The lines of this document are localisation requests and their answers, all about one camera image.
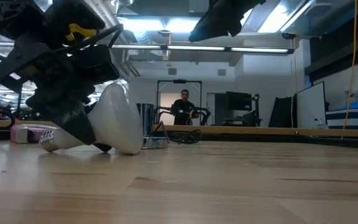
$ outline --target wooden table surface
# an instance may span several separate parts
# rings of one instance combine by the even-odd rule
[[[121,156],[0,141],[1,223],[358,224],[358,149],[200,142]]]

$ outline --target fluorescent light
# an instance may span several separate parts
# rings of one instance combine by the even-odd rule
[[[312,4],[314,3],[314,0],[308,1],[308,3],[305,4],[281,29],[280,31],[283,32],[286,29],[289,28],[290,25],[292,25]]]
[[[189,33],[197,25],[199,18],[195,19],[170,19],[166,30],[176,33]]]
[[[232,47],[232,52],[254,52],[254,53],[288,53],[288,49],[263,49],[250,47]]]
[[[112,49],[132,49],[132,50],[160,50],[159,45],[135,45],[135,44],[118,44],[113,45]]]
[[[132,32],[164,30],[160,19],[127,19],[120,17],[118,21],[124,25],[125,30]]]
[[[252,10],[253,9],[249,9],[246,13],[244,13],[244,18],[242,18],[240,21],[242,26],[247,22],[248,17],[251,15]]]
[[[174,46],[174,45],[169,45],[168,50],[216,50],[216,51],[222,51],[222,50],[224,50],[224,47]]]
[[[208,46],[183,46],[183,45],[113,45],[114,49],[132,50],[205,50],[205,51],[230,51],[230,52],[254,52],[254,53],[288,53],[288,49],[269,49],[251,47],[208,47]]]
[[[0,90],[0,93],[14,93],[14,91],[12,91],[12,90]],[[35,91],[23,90],[22,93],[34,94]]]
[[[262,27],[258,30],[260,33],[277,32],[288,21],[290,15],[283,5],[277,5],[276,8],[270,13]]]
[[[14,45],[14,42],[0,42],[0,47],[13,47]]]

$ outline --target computer screen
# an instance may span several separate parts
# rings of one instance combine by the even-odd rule
[[[248,93],[226,92],[227,110],[252,110],[252,95]]]

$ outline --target whiteboard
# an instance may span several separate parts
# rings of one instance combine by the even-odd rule
[[[317,128],[314,119],[326,124],[324,82],[298,92],[298,127]]]

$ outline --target yellow component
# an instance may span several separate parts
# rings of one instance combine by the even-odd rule
[[[354,65],[356,64],[356,51],[357,51],[357,32],[356,31],[357,31],[357,0],[354,0],[352,77],[351,77],[351,85],[349,87],[349,94],[347,96],[346,117],[345,117],[345,123],[343,124],[343,129],[346,129],[347,119],[349,117],[349,107],[350,107],[350,103],[351,103],[352,85],[353,85],[353,79],[354,79]]]
[[[68,41],[73,41],[75,39],[73,35],[75,32],[83,35],[84,37],[93,37],[96,35],[96,30],[84,29],[78,24],[70,24],[68,27],[70,28],[70,34],[66,35],[66,39]]]

